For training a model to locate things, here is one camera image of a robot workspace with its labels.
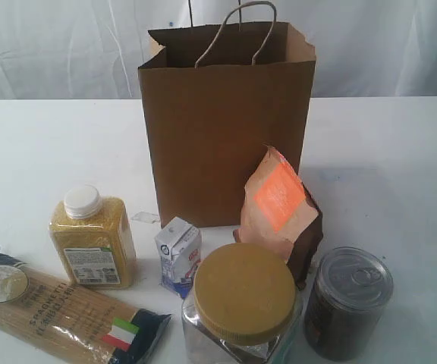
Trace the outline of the yellow grain bottle white cap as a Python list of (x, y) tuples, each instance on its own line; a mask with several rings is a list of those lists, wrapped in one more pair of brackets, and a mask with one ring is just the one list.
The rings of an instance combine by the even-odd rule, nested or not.
[(137, 257), (124, 202), (91, 185), (66, 192), (49, 222), (49, 235), (68, 277), (95, 288), (130, 287)]

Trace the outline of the dark can with clear lid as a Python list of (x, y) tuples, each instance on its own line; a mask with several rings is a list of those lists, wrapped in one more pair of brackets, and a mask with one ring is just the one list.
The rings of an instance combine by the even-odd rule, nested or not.
[(344, 362), (365, 349), (394, 291), (393, 277), (373, 254), (343, 246), (327, 252), (316, 270), (303, 329), (323, 358)]

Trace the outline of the brown paper bag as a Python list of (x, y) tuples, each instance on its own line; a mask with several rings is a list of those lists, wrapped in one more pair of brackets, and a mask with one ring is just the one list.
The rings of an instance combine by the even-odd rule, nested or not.
[(315, 49), (276, 17), (149, 35), (138, 78), (161, 223), (236, 225), (268, 147), (300, 164)]

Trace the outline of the kraft pouch with orange label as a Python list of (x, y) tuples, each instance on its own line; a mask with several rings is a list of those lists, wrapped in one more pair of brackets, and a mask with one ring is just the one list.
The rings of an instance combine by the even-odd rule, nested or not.
[(303, 290), (310, 264), (323, 239), (322, 212), (288, 160), (267, 149), (244, 187), (237, 243), (255, 243), (271, 250), (290, 269)]

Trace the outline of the small white blue milk carton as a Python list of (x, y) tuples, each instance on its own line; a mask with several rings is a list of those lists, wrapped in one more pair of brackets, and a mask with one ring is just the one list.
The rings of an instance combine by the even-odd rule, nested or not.
[(174, 217), (155, 236), (161, 260), (161, 284), (185, 299), (201, 262), (202, 236), (189, 222)]

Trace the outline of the clear tape piece on table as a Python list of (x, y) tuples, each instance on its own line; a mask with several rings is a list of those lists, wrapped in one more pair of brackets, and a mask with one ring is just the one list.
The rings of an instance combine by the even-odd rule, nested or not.
[(160, 217), (157, 214), (153, 214), (150, 212), (138, 212), (131, 217), (132, 221), (143, 222), (146, 224), (155, 224), (160, 222)]

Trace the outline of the clear jar with yellow lid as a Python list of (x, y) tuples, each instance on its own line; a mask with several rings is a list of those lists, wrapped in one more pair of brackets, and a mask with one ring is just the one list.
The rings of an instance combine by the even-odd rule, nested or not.
[(191, 363), (285, 363), (303, 298), (286, 263), (252, 243), (213, 250), (181, 307)]

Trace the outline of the white backdrop curtain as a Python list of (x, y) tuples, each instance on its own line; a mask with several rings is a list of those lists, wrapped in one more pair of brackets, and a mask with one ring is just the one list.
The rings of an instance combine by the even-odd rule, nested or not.
[[(137, 99), (151, 29), (235, 22), (235, 1), (0, 1), (0, 99)], [(437, 96), (437, 1), (274, 1), (316, 49), (315, 97)]]

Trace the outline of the spaghetti packet with Italian flag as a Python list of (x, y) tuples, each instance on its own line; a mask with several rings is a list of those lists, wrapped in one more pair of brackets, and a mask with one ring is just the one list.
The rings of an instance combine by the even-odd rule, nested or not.
[(146, 363), (170, 322), (0, 250), (0, 331), (69, 363)]

